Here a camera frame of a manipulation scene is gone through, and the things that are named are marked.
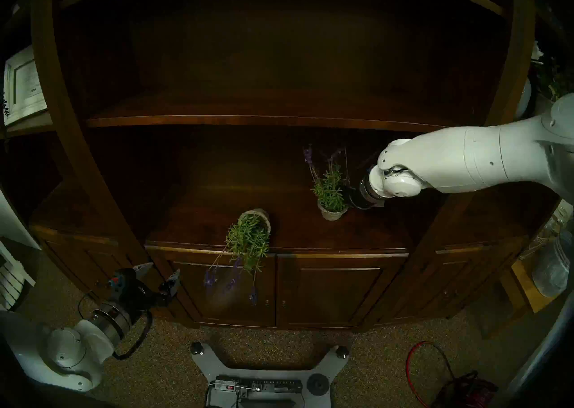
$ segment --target framed certificate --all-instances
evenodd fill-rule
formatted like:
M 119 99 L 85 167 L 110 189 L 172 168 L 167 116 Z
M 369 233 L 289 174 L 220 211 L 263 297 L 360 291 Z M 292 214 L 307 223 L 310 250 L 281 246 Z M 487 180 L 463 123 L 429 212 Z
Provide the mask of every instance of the framed certificate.
M 4 99 L 8 108 L 8 113 L 4 113 L 7 125 L 46 109 L 31 45 L 6 61 Z

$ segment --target white vase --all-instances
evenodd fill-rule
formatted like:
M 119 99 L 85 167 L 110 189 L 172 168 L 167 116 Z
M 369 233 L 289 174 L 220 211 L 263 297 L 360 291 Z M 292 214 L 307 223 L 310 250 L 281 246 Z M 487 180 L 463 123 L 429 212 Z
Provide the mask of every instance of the white vase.
M 336 221 L 339 218 L 341 218 L 343 216 L 343 214 L 349 209 L 347 206 L 345 206 L 345 209 L 343 209 L 340 212 L 331 212 L 328 211 L 327 209 L 325 209 L 321 203 L 319 203 L 319 200 L 317 200 L 317 206 L 319 207 L 319 209 L 321 210 L 321 215 L 323 215 L 323 218 L 325 220 L 328 221 Z

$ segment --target lavender plant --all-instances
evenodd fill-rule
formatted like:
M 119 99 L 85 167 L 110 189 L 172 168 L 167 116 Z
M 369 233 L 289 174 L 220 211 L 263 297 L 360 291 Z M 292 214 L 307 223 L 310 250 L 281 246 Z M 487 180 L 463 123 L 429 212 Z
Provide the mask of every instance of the lavender plant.
M 311 189 L 319 199 L 319 204 L 329 212 L 340 212 L 345 209 L 346 204 L 341 194 L 341 166 L 335 162 L 335 157 L 341 152 L 336 151 L 327 160 L 327 170 L 320 177 L 313 164 L 313 149 L 309 146 L 303 151 L 305 162 L 309 165 L 309 170 L 313 178 L 313 188 Z
M 253 284 L 249 301 L 257 305 L 257 289 L 255 279 L 257 271 L 261 271 L 261 259 L 269 250 L 269 233 L 267 225 L 259 215 L 247 214 L 233 224 L 227 232 L 226 245 L 217 256 L 213 264 L 205 271 L 203 284 L 212 287 L 218 280 L 217 267 L 219 259 L 227 250 L 233 252 L 230 263 L 233 261 L 233 275 L 225 286 L 225 291 L 231 291 L 239 281 L 241 271 L 245 270 L 253 275 Z

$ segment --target cabinet door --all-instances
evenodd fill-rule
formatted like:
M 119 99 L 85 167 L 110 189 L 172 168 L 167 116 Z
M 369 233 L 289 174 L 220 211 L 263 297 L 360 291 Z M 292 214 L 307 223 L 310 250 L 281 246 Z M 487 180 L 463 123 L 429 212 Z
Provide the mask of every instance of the cabinet door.
M 91 295 L 97 302 L 109 297 L 110 291 L 106 284 L 114 272 L 132 267 L 126 255 L 112 239 L 74 237 L 55 231 L 36 231 L 36 235 L 41 238 L 44 251 L 62 272 L 83 292 L 91 290 Z M 142 282 L 153 291 L 158 290 L 162 281 L 156 269 L 150 269 L 142 279 Z M 189 316 L 177 300 L 172 301 L 168 308 L 153 308 L 152 313 L 155 317 L 184 324 L 188 324 L 189 320 Z
M 435 251 L 423 268 L 418 291 L 395 318 L 453 315 L 457 304 L 480 287 L 501 264 L 516 257 L 524 242 L 520 237 L 497 244 L 451 246 Z
M 405 254 L 388 255 L 278 256 L 279 327 L 357 326 L 405 261 Z
M 188 298 L 182 300 L 194 321 L 209 324 L 238 326 L 275 326 L 275 258 L 268 257 L 260 272 L 254 277 L 240 266 L 229 263 L 230 256 L 223 255 L 216 269 L 216 282 L 206 287 L 205 272 L 218 253 L 194 253 L 148 248 L 149 255 L 167 276 L 181 270 L 181 284 Z M 257 300 L 252 301 L 252 287 L 257 290 Z

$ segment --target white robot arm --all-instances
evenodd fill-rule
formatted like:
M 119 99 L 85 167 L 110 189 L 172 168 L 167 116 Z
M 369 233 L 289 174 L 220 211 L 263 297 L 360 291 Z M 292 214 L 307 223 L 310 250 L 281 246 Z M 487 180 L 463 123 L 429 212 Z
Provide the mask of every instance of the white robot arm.
M 367 201 L 534 181 L 574 203 L 574 93 L 549 113 L 493 127 L 450 127 L 395 140 L 361 184 Z
M 139 281 L 153 263 L 121 269 L 109 280 L 110 299 L 89 320 L 73 328 L 51 330 L 14 312 L 0 312 L 2 335 L 26 375 L 38 382 L 89 391 L 102 380 L 102 363 L 110 356 L 128 358 L 142 343 L 152 323 L 150 308 L 167 306 L 179 287 L 179 270 L 159 292 Z M 139 340 L 123 355 L 114 351 L 142 314 L 148 315 Z

